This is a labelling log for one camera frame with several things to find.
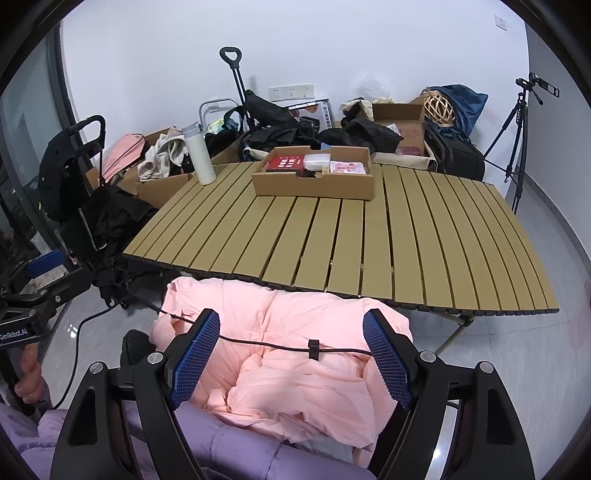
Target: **wicker ball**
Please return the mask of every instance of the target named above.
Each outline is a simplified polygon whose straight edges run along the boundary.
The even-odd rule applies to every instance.
[[[452,104],[438,90],[423,90],[421,93],[425,114],[440,127],[453,127],[456,116]]]

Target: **purple jacket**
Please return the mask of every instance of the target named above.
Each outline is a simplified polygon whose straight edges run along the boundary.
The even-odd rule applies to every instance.
[[[125,405],[135,455],[144,480],[158,480],[134,402]],[[50,410],[39,424],[0,404],[0,423],[19,453],[41,480],[48,480],[53,452],[66,410]],[[375,480],[369,471],[352,463],[319,457],[282,444],[279,440],[223,424],[184,403],[176,417],[195,458],[208,479],[232,480]]]

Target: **glass door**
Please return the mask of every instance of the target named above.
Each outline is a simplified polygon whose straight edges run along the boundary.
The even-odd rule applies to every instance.
[[[43,39],[0,96],[0,158],[7,177],[2,197],[8,203],[19,204],[20,216],[14,222],[24,232],[31,228],[38,232],[29,241],[42,239],[50,249],[60,248],[67,253],[59,226],[45,215],[38,194],[39,165],[47,144],[70,125],[64,118],[64,99],[59,91],[56,94],[51,69],[57,38],[59,32],[54,30]]]

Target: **blue gripper pad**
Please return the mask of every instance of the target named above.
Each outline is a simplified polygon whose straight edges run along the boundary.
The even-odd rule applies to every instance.
[[[193,395],[195,386],[199,382],[199,378],[201,378],[213,348],[216,346],[220,335],[220,319],[217,312],[210,309],[204,310],[195,324],[184,335],[187,337],[182,340],[186,341],[184,345],[187,345],[187,343],[188,345],[181,359],[173,367],[172,385],[169,385],[171,391],[168,397],[175,410],[182,402],[187,401]]]
[[[414,402],[414,396],[410,391],[408,369],[371,311],[363,317],[363,337],[378,365],[379,373],[390,396],[408,409]]]

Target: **metal screw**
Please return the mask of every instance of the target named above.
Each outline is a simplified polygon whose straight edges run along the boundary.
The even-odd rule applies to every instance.
[[[428,364],[432,364],[435,360],[437,360],[437,355],[435,355],[433,352],[430,352],[429,350],[425,350],[424,352],[421,352],[421,360],[423,362],[427,362]]]
[[[495,371],[495,367],[493,367],[489,362],[482,362],[480,364],[480,370],[486,374],[491,374]]]
[[[91,374],[97,374],[98,372],[103,370],[103,364],[100,362],[95,362],[94,364],[92,364],[90,366],[90,368],[88,370],[90,371]]]
[[[148,363],[152,365],[159,364],[163,358],[163,354],[160,352],[154,352],[148,355]]]

